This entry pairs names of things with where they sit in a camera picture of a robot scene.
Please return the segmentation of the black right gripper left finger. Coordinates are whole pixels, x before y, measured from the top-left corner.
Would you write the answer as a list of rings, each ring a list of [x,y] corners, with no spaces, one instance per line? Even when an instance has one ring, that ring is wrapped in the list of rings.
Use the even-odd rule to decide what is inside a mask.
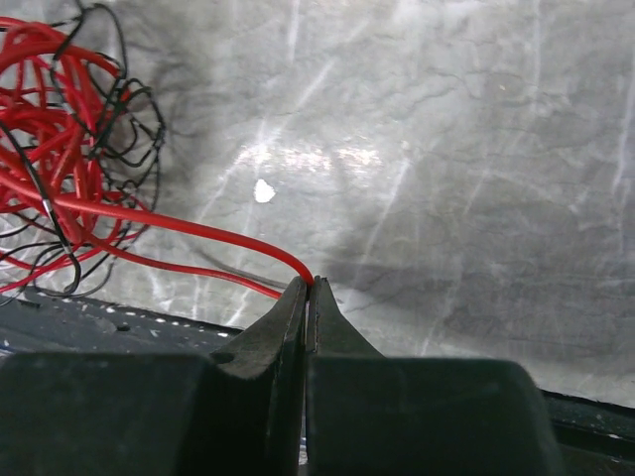
[[[293,279],[265,315],[210,354],[222,475],[298,473],[307,297],[308,285]]]

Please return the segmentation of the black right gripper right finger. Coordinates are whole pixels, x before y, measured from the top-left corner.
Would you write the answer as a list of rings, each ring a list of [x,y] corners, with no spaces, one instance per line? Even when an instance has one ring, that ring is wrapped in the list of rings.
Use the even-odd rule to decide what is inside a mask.
[[[306,431],[310,475],[367,468],[362,392],[368,368],[384,359],[343,315],[328,279],[315,278],[307,323]]]

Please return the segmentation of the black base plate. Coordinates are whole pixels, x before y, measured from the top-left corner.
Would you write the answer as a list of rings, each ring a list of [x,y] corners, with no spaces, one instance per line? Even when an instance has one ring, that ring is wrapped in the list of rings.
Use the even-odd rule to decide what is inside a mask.
[[[307,323],[298,473],[308,473]],[[5,475],[222,475],[210,354],[241,330],[29,294],[1,310]],[[631,410],[541,391],[510,361],[389,358],[355,475],[630,475]]]

